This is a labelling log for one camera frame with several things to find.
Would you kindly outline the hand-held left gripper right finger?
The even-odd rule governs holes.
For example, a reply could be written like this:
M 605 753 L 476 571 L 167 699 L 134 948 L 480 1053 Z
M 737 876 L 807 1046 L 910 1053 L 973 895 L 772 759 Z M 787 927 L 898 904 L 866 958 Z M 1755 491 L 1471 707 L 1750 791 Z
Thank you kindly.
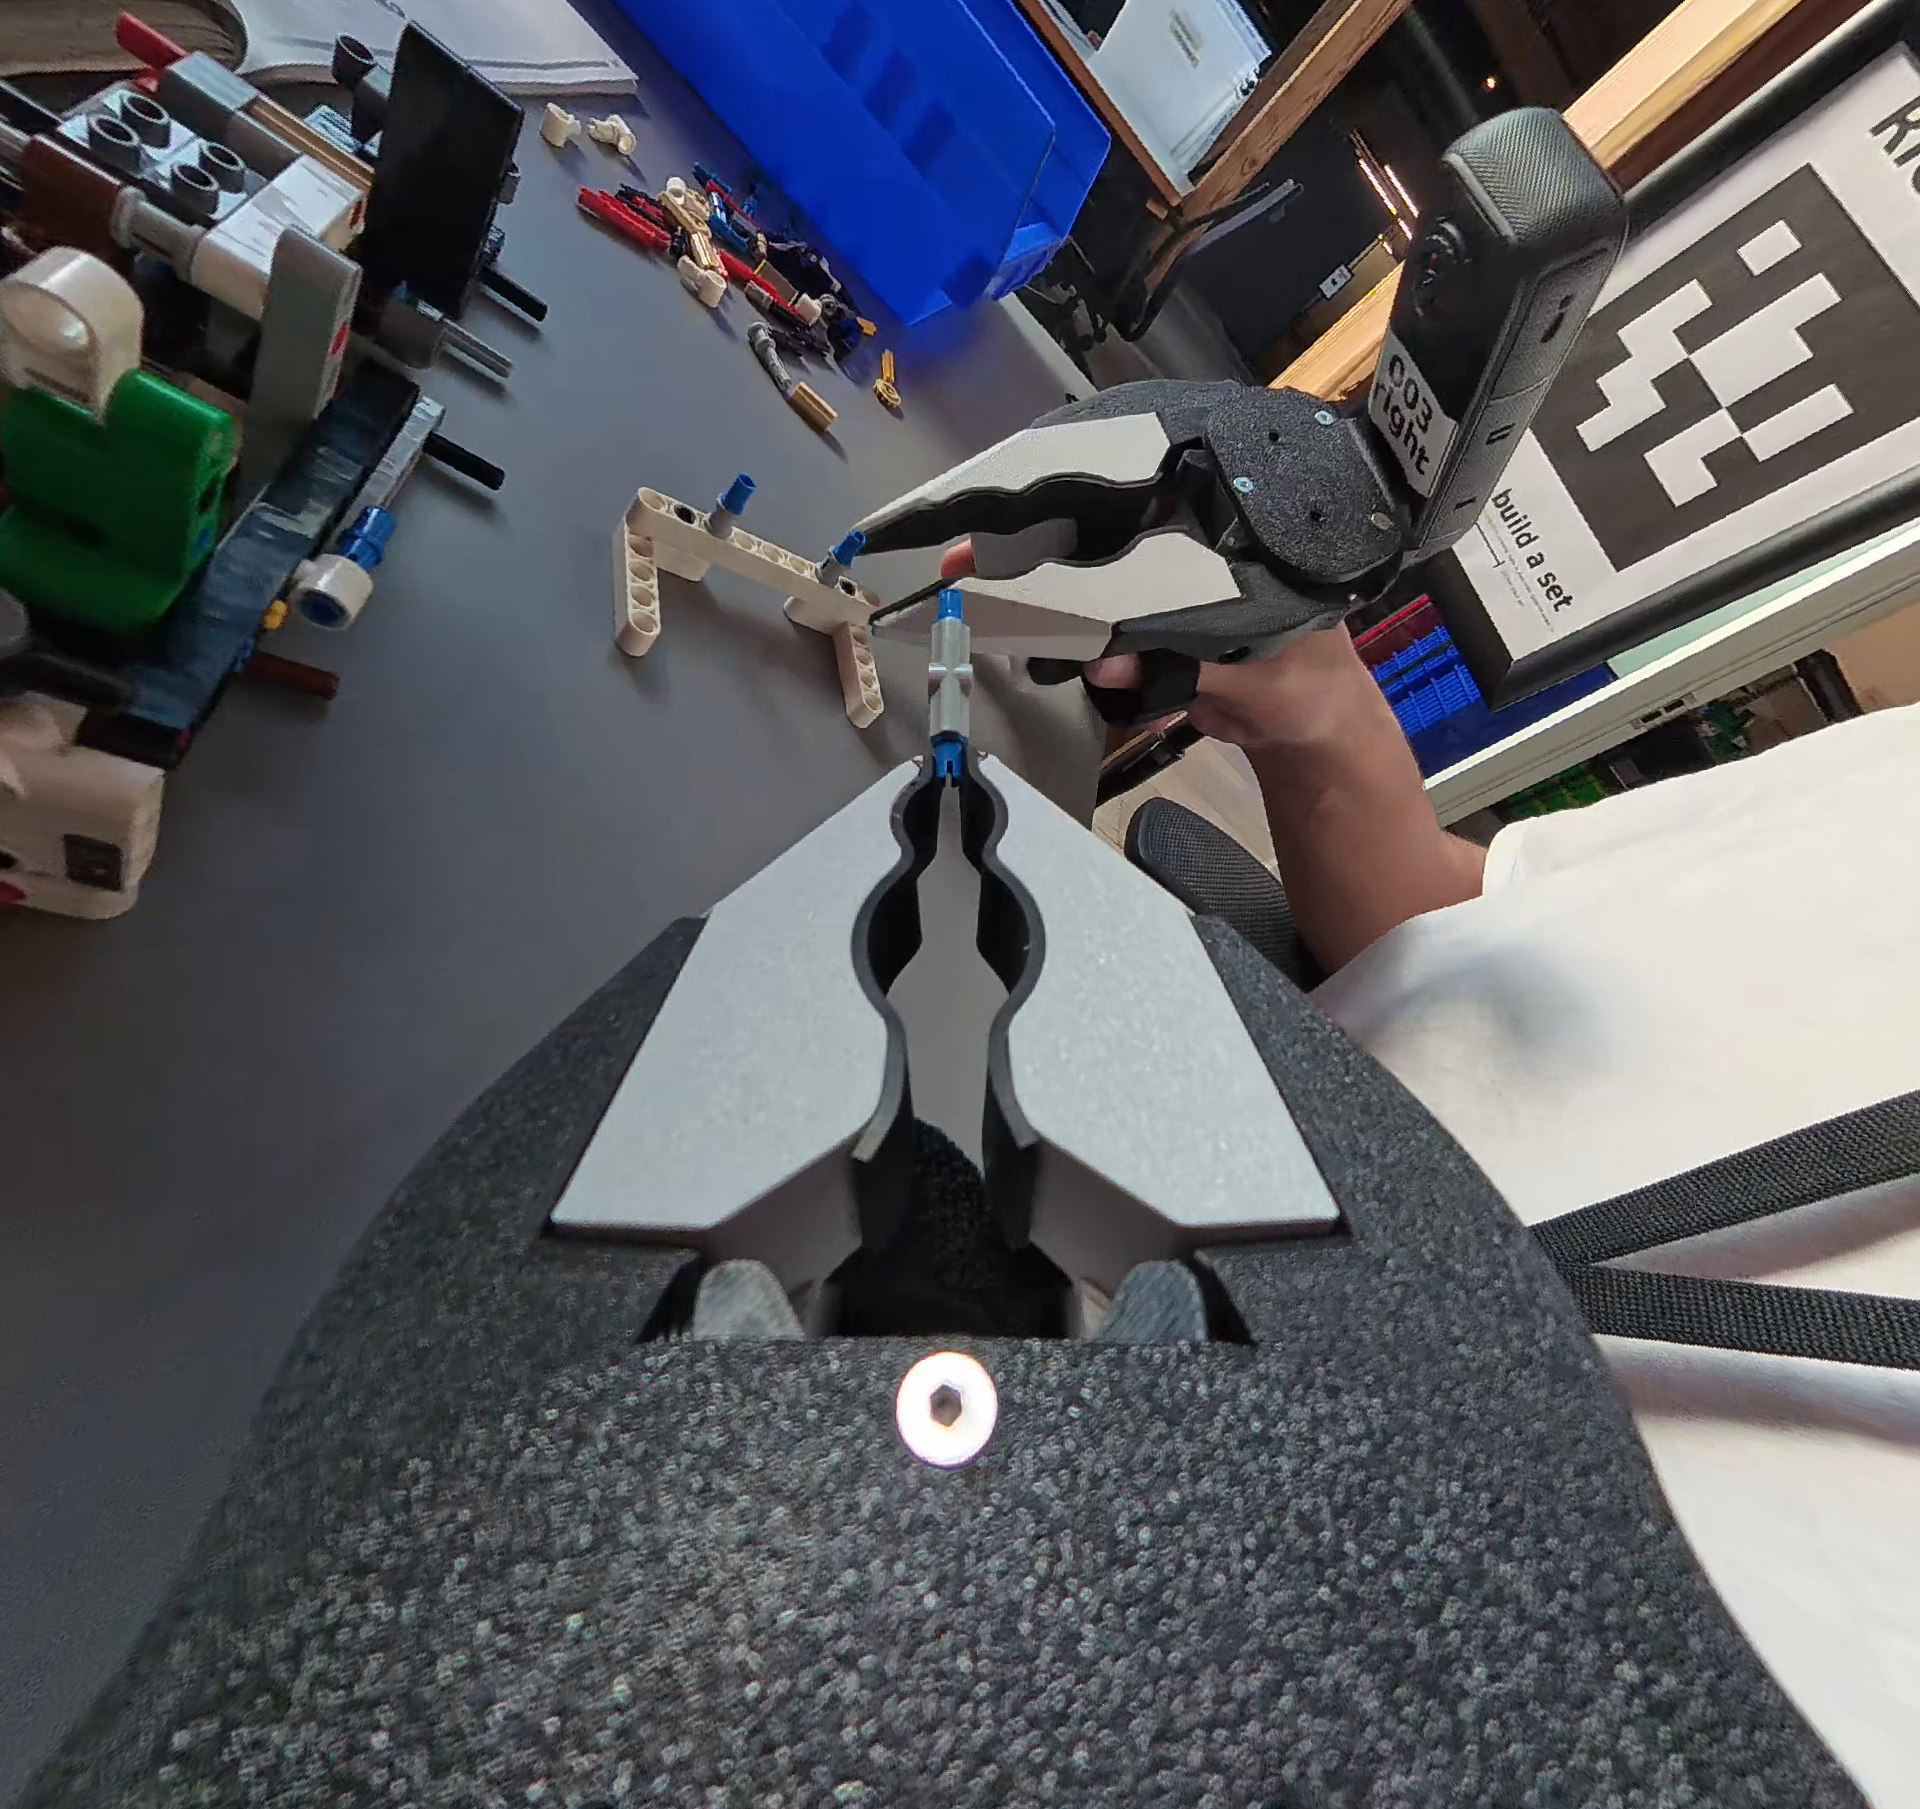
M 987 1031 L 983 1169 L 1015 1246 L 1147 1260 L 1325 1235 L 1325 1184 L 1194 914 L 990 756 L 964 773 Z

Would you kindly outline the white table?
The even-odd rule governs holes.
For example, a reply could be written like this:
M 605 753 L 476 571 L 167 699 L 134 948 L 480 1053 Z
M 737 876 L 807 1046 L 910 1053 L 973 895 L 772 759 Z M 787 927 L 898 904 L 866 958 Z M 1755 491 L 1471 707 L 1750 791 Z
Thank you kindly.
M 1445 828 L 1918 602 L 1918 523 L 1615 661 L 1615 678 L 1429 778 Z

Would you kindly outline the person's right forearm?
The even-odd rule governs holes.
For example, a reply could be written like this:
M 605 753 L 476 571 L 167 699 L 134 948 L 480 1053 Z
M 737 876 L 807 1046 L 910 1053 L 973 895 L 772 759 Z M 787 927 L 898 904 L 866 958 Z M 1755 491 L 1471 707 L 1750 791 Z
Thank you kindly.
M 1357 710 L 1261 756 L 1278 876 L 1325 974 L 1420 914 L 1483 895 L 1486 848 L 1449 834 L 1396 715 L 1370 678 Z

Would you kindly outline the framed marker sign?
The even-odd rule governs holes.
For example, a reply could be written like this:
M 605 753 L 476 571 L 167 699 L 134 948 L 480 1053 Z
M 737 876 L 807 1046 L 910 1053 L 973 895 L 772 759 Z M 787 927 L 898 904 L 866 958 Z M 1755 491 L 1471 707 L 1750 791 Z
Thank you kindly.
M 1434 598 L 1495 710 L 1918 513 L 1918 24 L 1629 241 Z

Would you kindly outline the person's right hand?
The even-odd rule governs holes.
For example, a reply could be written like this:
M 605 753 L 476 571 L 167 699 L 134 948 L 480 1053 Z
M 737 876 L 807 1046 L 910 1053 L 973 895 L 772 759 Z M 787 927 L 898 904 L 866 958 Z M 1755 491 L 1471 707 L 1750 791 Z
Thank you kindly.
M 1181 705 L 1196 729 L 1237 749 L 1257 771 L 1423 766 L 1342 621 L 1291 637 L 1278 650 L 1237 665 L 1201 662 Z

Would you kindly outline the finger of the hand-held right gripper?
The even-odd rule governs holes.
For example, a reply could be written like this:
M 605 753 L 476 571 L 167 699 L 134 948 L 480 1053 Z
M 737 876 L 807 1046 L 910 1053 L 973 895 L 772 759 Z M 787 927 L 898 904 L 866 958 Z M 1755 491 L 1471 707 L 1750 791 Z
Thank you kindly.
M 1027 429 L 882 504 L 856 554 L 970 542 L 977 559 L 1119 559 L 1149 533 L 1174 458 L 1156 414 Z
M 1119 621 L 1241 598 L 1232 565 L 1206 546 L 1135 546 L 1102 565 L 1045 564 L 952 589 L 973 644 L 1109 644 Z

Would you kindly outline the white lego beam frame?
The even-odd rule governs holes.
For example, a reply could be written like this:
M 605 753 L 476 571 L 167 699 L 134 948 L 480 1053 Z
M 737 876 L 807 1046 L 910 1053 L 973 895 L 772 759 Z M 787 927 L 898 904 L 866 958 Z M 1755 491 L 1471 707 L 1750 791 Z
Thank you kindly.
M 710 511 L 696 511 L 650 486 L 636 493 L 612 533 L 612 643 L 644 658 L 664 627 L 664 574 L 700 583 L 710 571 L 740 574 L 782 598 L 804 631 L 826 634 L 844 712 L 866 729 L 882 715 L 882 683 L 872 650 L 880 598 L 866 592 L 842 556 L 823 564 L 741 529 L 757 482 L 740 471 Z

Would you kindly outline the stack of white papers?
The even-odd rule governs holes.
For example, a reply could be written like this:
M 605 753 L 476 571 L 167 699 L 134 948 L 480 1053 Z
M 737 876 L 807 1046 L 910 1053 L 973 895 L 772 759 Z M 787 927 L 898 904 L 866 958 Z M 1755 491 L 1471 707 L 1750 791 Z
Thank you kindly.
M 1125 0 L 1090 71 L 1176 193 L 1187 193 L 1267 55 L 1237 0 Z

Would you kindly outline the pile of coloured lego pieces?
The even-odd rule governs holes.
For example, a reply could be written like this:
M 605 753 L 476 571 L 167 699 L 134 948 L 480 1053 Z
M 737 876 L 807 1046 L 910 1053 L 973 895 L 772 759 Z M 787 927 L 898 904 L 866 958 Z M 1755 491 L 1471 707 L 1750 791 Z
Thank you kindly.
M 749 329 L 765 320 L 800 379 L 800 362 L 842 366 L 877 338 L 826 256 L 798 235 L 769 231 L 757 219 L 757 193 L 731 191 L 707 164 L 669 175 L 658 191 L 634 181 L 577 189 L 576 205 L 630 250 L 666 262 L 710 315 L 740 298 Z

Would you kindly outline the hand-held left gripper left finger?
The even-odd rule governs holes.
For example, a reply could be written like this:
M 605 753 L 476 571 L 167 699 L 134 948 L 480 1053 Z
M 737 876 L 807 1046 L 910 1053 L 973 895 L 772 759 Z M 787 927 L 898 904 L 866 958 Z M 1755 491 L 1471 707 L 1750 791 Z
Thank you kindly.
M 899 1232 L 933 766 L 889 771 L 707 911 L 552 1226 L 759 1260 L 782 1289 Z

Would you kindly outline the partly built lego vehicle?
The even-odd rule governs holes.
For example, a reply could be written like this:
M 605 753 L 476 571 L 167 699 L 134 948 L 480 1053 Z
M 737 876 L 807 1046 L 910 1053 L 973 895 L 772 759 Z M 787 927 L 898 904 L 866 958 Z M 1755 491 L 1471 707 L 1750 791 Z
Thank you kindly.
M 338 39 L 348 111 L 296 118 L 118 14 L 130 80 L 49 111 L 2 86 L 2 907 L 131 910 L 164 782 L 262 647 L 348 627 L 419 461 L 495 493 L 426 372 L 499 269 L 523 108 L 407 24 Z

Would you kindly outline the blue plastic bin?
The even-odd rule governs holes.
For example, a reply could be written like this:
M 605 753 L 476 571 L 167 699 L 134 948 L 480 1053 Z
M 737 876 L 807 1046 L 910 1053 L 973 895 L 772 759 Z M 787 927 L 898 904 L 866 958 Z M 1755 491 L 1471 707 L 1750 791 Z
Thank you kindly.
M 1002 298 L 1112 136 L 1011 0 L 612 0 L 902 323 Z

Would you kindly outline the blue storage crates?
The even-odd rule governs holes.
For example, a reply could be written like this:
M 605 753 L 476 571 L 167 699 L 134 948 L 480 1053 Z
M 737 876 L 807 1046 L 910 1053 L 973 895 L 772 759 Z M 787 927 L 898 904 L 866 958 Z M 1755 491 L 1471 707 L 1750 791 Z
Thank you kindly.
M 1426 778 L 1508 741 L 1514 732 L 1550 719 L 1569 705 L 1615 683 L 1607 662 L 1533 691 L 1509 707 L 1490 710 L 1483 691 L 1449 625 L 1429 596 L 1414 598 L 1357 637 L 1357 658 L 1392 707 Z

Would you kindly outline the tan lego connector grey axle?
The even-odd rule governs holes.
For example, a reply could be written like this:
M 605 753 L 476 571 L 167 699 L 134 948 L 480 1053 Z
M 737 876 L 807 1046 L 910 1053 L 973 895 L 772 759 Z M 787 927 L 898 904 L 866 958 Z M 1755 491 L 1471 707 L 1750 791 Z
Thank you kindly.
M 826 433 L 839 414 L 812 384 L 807 384 L 798 372 L 791 372 L 779 356 L 779 338 L 765 320 L 757 320 L 749 329 L 749 345 L 753 359 L 759 362 L 763 372 L 772 379 L 773 391 L 779 392 L 779 403 L 791 407 L 809 429 Z

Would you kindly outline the green storage crate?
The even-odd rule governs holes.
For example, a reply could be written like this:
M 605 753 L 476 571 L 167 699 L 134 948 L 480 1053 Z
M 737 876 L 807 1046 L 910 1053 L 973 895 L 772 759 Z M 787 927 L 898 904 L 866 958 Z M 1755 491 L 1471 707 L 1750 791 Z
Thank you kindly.
M 1618 791 L 1760 756 L 1829 725 L 1801 678 L 1709 700 L 1493 806 L 1500 823 L 1596 806 Z

